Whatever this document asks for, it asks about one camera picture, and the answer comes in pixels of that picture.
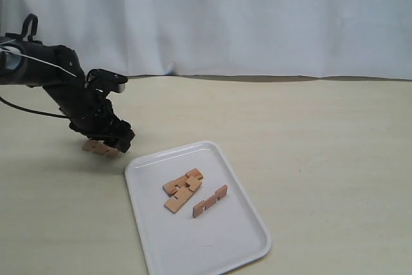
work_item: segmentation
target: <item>beige tabletop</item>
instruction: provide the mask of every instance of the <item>beige tabletop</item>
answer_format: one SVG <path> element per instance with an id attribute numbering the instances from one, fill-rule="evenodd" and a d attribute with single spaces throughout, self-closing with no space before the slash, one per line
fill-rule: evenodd
<path id="1" fill-rule="evenodd" d="M 131 80 L 110 96 L 136 131 L 116 161 L 82 151 L 66 120 L 1 105 L 0 274 L 147 274 L 124 168 L 200 140 L 272 234 L 235 274 L 411 274 L 412 84 L 251 80 Z M 57 111 L 42 89 L 0 96 Z"/>

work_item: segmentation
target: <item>tray rim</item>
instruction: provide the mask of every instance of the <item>tray rim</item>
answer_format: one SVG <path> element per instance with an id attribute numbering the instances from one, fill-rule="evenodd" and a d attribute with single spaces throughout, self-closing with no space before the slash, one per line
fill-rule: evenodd
<path id="1" fill-rule="evenodd" d="M 226 156 L 224 155 L 222 149 L 219 147 L 219 145 L 217 145 L 217 143 L 211 141 L 211 140 L 201 140 L 198 142 L 193 142 L 190 144 L 186 144 L 186 145 L 182 145 L 182 146 L 176 146 L 176 147 L 172 147 L 169 149 L 165 149 L 163 151 L 157 151 L 155 153 L 151 153 L 148 155 L 143 155 L 140 157 L 136 157 L 135 159 L 133 159 L 132 161 L 130 161 L 130 163 L 128 163 L 128 165 L 125 168 L 125 179 L 126 179 L 126 186 L 127 186 L 127 190 L 129 191 L 129 196 L 131 198 L 131 207 L 133 210 L 133 214 L 136 220 L 136 225 L 137 225 L 137 229 L 138 229 L 138 233 L 139 233 L 139 237 L 140 237 L 140 242 L 142 244 L 142 249 L 143 249 L 143 254 L 146 260 L 146 267 L 147 270 L 149 271 L 150 275 L 156 275 L 155 274 L 155 270 L 153 267 L 153 261 L 152 261 L 152 257 L 149 254 L 150 250 L 150 246 L 148 245 L 147 239 L 144 236 L 144 233 L 142 231 L 142 222 L 140 217 L 137 214 L 137 209 L 135 208 L 135 205 L 133 204 L 133 197 L 132 197 L 132 192 L 129 186 L 129 174 L 133 172 L 132 170 L 132 166 L 135 165 L 138 162 L 145 162 L 148 161 L 148 159 L 153 158 L 155 159 L 156 157 L 160 157 L 160 156 L 165 156 L 167 154 L 170 153 L 177 153 L 178 151 L 184 151 L 184 149 L 189 149 L 195 146 L 199 146 L 202 144 L 209 144 L 210 146 L 214 147 L 218 153 L 219 156 L 221 157 L 221 159 L 223 160 L 223 162 L 225 163 L 227 169 L 229 170 L 231 176 L 233 177 L 236 185 L 238 186 L 239 190 L 242 192 L 242 195 L 247 203 L 247 205 L 249 206 L 250 210 L 252 211 L 252 214 L 255 216 L 255 219 L 257 220 L 257 222 L 260 225 L 260 228 L 263 230 L 265 237 L 266 237 L 266 244 L 263 247 L 262 250 L 260 250 L 259 252 L 249 256 L 246 259 L 243 259 L 237 263 L 233 263 L 232 265 L 229 265 L 228 267 L 225 267 L 224 269 L 220 269 L 217 273 L 213 273 L 213 275 L 219 275 L 219 274 L 224 274 L 227 272 L 230 272 L 232 270 L 235 270 L 239 267 L 243 267 L 246 266 L 250 263 L 252 263 L 253 261 L 257 261 L 263 257 L 265 257 L 270 250 L 272 249 L 272 236 L 270 234 L 270 231 L 268 230 L 267 226 L 265 225 L 262 217 L 259 215 L 258 210 L 255 208 L 254 204 L 252 203 L 252 200 L 249 198 L 249 195 L 247 194 L 246 190 L 243 188 L 241 182 L 239 181 L 238 177 L 236 176 L 232 166 L 229 164 L 229 161 L 227 160 Z"/>

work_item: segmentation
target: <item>white curtain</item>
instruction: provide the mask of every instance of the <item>white curtain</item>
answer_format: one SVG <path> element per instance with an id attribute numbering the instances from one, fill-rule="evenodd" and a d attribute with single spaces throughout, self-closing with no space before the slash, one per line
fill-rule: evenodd
<path id="1" fill-rule="evenodd" d="M 412 0 L 3 0 L 85 71 L 412 79 Z"/>

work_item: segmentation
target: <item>white tray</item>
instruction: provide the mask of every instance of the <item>white tray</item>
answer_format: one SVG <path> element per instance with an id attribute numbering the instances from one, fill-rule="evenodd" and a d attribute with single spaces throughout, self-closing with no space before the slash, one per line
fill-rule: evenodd
<path id="1" fill-rule="evenodd" d="M 202 186 L 176 213 L 162 186 L 197 168 Z M 126 182 L 150 275 L 223 274 L 265 256 L 270 234 L 219 147 L 199 142 L 147 155 L 126 168 Z M 197 218 L 192 208 L 224 184 L 227 196 Z"/>

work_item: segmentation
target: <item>black robotic arm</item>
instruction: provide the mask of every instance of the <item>black robotic arm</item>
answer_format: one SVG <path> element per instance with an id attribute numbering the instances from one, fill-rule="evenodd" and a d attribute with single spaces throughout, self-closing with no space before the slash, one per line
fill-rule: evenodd
<path id="1" fill-rule="evenodd" d="M 77 133 L 127 152 L 135 134 L 129 123 L 115 115 L 107 96 L 112 91 L 123 92 L 128 78 L 102 69 L 91 70 L 86 76 L 74 50 L 34 41 L 37 23 L 37 16 L 30 14 L 21 34 L 0 37 L 0 85 L 42 87 L 59 105 L 62 115 L 20 108 L 1 97 L 0 101 L 23 111 L 68 119 L 70 129 Z"/>

